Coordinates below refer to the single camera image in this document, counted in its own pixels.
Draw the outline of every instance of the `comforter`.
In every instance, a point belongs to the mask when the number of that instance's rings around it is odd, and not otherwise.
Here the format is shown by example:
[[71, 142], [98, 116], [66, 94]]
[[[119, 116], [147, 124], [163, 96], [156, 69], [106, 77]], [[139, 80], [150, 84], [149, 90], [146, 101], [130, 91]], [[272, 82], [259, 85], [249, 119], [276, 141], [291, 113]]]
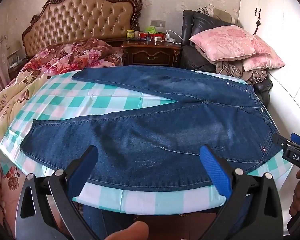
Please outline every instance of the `comforter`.
[[[71, 44], [55, 44], [38, 52], [19, 75], [0, 92], [0, 141], [24, 104], [52, 76], [85, 67], [122, 65], [117, 50], [104, 41], [89, 39]], [[0, 222], [14, 236], [18, 199], [25, 175], [0, 152]], [[57, 223], [60, 216], [53, 208]]]

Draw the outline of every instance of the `tufted headboard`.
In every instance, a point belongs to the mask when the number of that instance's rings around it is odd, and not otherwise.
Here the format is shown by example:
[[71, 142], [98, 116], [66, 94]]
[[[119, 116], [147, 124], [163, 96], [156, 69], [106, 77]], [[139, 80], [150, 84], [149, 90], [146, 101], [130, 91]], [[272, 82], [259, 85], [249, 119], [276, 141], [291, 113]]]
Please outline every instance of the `tufted headboard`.
[[90, 38], [123, 41], [127, 30], [139, 30], [141, 8], [141, 0], [48, 0], [22, 34], [26, 55]]

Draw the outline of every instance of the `blue gripper pad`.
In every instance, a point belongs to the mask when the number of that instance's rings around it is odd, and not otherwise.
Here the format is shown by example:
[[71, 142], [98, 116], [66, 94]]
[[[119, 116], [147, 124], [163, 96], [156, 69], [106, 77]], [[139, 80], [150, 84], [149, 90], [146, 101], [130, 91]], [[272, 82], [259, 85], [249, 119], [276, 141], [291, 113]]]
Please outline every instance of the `blue gripper pad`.
[[229, 199], [232, 194], [231, 178], [206, 145], [200, 148], [200, 160], [219, 194]]
[[77, 197], [80, 195], [83, 186], [86, 184], [93, 168], [96, 166], [99, 158], [98, 149], [90, 145], [86, 150], [84, 156], [79, 160], [79, 165], [72, 173], [70, 179], [68, 180], [67, 195], [69, 199]]
[[293, 134], [291, 134], [290, 139], [291, 139], [291, 141], [293, 141], [294, 143], [300, 145], [300, 136], [299, 136], [299, 135], [293, 133]]

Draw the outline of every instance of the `black leather armchair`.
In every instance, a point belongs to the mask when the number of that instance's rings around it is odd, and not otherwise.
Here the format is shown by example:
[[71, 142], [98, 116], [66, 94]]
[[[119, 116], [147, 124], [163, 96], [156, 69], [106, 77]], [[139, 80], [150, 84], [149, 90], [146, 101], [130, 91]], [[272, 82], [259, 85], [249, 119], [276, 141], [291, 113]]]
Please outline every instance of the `black leather armchair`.
[[[191, 10], [183, 11], [183, 25], [182, 25], [182, 52], [180, 60], [180, 68], [198, 70], [204, 72], [215, 73], [216, 67], [206, 60], [194, 47], [193, 42], [189, 41], [193, 35], [203, 32], [205, 30], [213, 29], [220, 26], [232, 25], [214, 19], [201, 12]], [[270, 102], [269, 90], [272, 88], [272, 82], [266, 78], [263, 82], [254, 85], [254, 90], [258, 98], [267, 107]]]

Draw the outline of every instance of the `silver screw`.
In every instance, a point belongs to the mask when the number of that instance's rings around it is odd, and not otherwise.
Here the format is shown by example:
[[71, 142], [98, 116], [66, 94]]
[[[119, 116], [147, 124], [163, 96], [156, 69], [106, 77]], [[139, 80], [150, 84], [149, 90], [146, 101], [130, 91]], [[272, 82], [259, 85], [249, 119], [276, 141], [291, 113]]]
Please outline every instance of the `silver screw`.
[[63, 174], [63, 170], [56, 170], [55, 175], [56, 176], [61, 176]]
[[234, 170], [234, 172], [237, 175], [243, 175], [243, 170], [242, 169], [237, 168], [237, 169]]
[[272, 179], [272, 174], [269, 173], [269, 172], [266, 172], [266, 178], [267, 178], [267, 179]]
[[26, 179], [27, 179], [27, 180], [33, 179], [33, 173], [29, 173], [29, 174], [26, 176]]

